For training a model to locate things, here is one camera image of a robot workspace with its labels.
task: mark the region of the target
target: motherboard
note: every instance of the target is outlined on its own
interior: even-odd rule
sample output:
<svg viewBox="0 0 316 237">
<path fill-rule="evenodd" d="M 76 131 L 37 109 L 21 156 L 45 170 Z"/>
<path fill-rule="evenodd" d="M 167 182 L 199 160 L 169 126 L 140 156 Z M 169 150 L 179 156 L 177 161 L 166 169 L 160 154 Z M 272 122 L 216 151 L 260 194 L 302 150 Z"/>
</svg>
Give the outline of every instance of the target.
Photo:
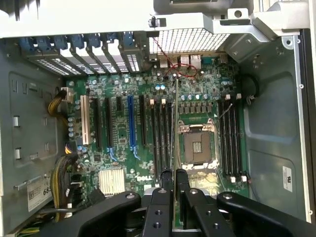
<svg viewBox="0 0 316 237">
<path fill-rule="evenodd" d="M 71 180 L 83 182 L 74 202 L 96 187 L 108 197 L 142 195 L 160 186 L 165 168 L 185 169 L 190 186 L 212 196 L 248 196 L 238 65 L 204 57 L 193 78 L 182 76 L 190 70 L 153 67 L 67 81 L 68 144 L 79 154 Z"/>
</svg>

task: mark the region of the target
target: green circuit board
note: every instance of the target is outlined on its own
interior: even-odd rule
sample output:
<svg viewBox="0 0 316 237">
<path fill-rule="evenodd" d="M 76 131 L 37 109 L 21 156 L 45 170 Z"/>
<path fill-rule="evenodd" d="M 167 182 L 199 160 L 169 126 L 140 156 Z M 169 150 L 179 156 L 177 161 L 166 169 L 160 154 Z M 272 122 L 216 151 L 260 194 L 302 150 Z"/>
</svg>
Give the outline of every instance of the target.
<svg viewBox="0 0 316 237">
<path fill-rule="evenodd" d="M 238 74 L 238 66 L 235 62 L 229 61 L 226 64 L 219 64 L 216 58 L 207 58 L 202 63 L 203 74 L 198 74 L 194 79 L 181 77 L 179 79 L 180 86 L 178 88 L 179 95 L 179 121 L 183 124 L 206 124 L 209 119 L 216 122 L 219 115 L 217 100 L 229 94 L 235 97 L 240 93 L 240 84 L 236 81 L 235 76 Z M 161 99 L 166 100 L 166 106 L 172 105 L 172 110 L 167 110 L 167 113 L 175 113 L 175 78 L 173 72 L 166 74 L 167 69 L 153 69 L 148 73 L 143 74 L 123 74 L 110 76 L 89 76 L 85 78 L 70 79 L 67 81 L 67 87 L 73 89 L 74 103 L 68 104 L 68 117 L 74 118 L 72 135 L 69 141 L 80 147 L 78 168 L 73 172 L 80 174 L 84 181 L 84 196 L 88 195 L 99 184 L 99 171 L 122 169 L 124 172 L 124 189 L 127 191 L 136 191 L 140 195 L 144 190 L 150 187 L 158 187 L 159 180 L 155 175 L 155 155 L 153 150 L 153 124 L 151 114 L 150 101 L 161 103 Z M 181 69 L 183 73 L 188 72 L 187 69 Z M 80 96 L 88 95 L 90 102 L 93 99 L 99 100 L 99 111 L 101 123 L 98 124 L 101 132 L 101 147 L 97 147 L 96 132 L 98 130 L 95 124 L 95 117 L 92 106 L 90 106 L 90 132 L 92 143 L 90 145 L 82 145 L 82 120 L 80 113 Z M 139 159 L 135 158 L 135 154 L 130 148 L 130 124 L 129 111 L 127 106 L 127 97 L 133 95 L 134 100 L 134 124 L 136 137 L 136 150 Z M 146 130 L 146 145 L 142 144 L 142 123 L 141 109 L 139 97 L 143 95 L 145 99 L 144 122 Z M 110 110 L 112 112 L 111 125 L 113 128 L 113 153 L 116 161 L 111 158 L 108 147 L 108 133 L 106 119 L 108 118 L 105 112 L 104 99 L 109 98 Z M 245 154 L 245 138 L 242 117 L 242 107 L 239 107 L 239 124 L 240 124 L 240 150 L 242 157 L 242 166 L 246 170 L 246 154 Z M 181 163 L 186 164 L 184 135 L 179 134 L 179 144 L 172 144 L 174 130 L 171 128 L 170 118 L 162 117 L 160 120 L 168 120 L 168 148 L 165 154 L 168 153 L 169 160 L 167 163 L 173 163 L 173 149 L 179 147 Z M 220 132 L 210 133 L 210 157 L 206 158 L 216 160 L 220 163 Z M 247 184 L 242 182 L 230 183 L 221 173 L 219 166 L 218 174 L 213 172 L 203 173 L 195 172 L 189 174 L 190 184 L 192 187 L 205 188 L 215 195 L 221 191 L 233 191 L 248 196 Z"/>
</svg>

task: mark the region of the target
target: white pci slot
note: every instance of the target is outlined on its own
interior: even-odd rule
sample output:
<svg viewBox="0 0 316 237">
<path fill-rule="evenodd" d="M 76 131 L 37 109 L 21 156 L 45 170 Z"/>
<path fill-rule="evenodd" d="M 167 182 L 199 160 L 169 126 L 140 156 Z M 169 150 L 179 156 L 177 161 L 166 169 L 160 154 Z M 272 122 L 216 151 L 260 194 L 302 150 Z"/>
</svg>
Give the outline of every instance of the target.
<svg viewBox="0 0 316 237">
<path fill-rule="evenodd" d="M 88 145 L 91 143 L 89 97 L 86 95 L 81 95 L 80 102 L 81 102 L 81 122 L 82 122 L 82 143 L 84 145 Z"/>
</svg>

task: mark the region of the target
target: heatsink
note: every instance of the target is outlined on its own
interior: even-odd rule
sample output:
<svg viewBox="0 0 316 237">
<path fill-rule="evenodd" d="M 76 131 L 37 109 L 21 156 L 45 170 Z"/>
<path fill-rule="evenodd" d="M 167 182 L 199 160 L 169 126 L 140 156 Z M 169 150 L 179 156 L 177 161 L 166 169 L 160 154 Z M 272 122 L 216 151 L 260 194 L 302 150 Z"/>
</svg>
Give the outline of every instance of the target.
<svg viewBox="0 0 316 237">
<path fill-rule="evenodd" d="M 204 28 L 160 31 L 155 40 L 167 54 L 216 51 L 230 34 L 212 34 Z M 150 53 L 162 54 L 153 38 Z"/>
<path fill-rule="evenodd" d="M 125 191 L 123 169 L 108 169 L 99 171 L 99 186 L 105 196 L 113 196 Z"/>
</svg>

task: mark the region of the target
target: red wire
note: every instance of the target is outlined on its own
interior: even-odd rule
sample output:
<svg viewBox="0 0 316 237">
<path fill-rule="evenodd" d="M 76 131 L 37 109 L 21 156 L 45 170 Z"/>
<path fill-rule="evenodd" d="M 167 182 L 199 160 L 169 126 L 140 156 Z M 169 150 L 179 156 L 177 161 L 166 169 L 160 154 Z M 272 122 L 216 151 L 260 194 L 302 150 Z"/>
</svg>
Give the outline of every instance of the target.
<svg viewBox="0 0 316 237">
<path fill-rule="evenodd" d="M 180 75 L 184 76 L 185 78 L 194 78 L 197 74 L 198 74 L 198 70 L 195 66 L 191 65 L 191 64 L 185 64 L 185 63 L 177 63 L 175 65 L 172 64 L 170 58 L 165 54 L 165 52 L 163 51 L 162 47 L 159 45 L 158 41 L 153 38 L 154 42 L 157 44 L 157 47 L 161 50 L 161 52 L 163 53 L 163 55 L 166 57 L 167 61 L 170 63 L 171 68 L 168 70 L 168 72 L 166 73 L 166 75 L 169 74 L 169 72 L 171 72 L 172 69 L 175 69 Z M 176 69 L 176 67 L 180 67 L 180 66 L 188 66 L 188 67 L 192 67 L 195 69 L 196 73 L 194 75 L 186 75 L 183 74 L 182 72 L 180 72 L 178 69 Z"/>
</svg>

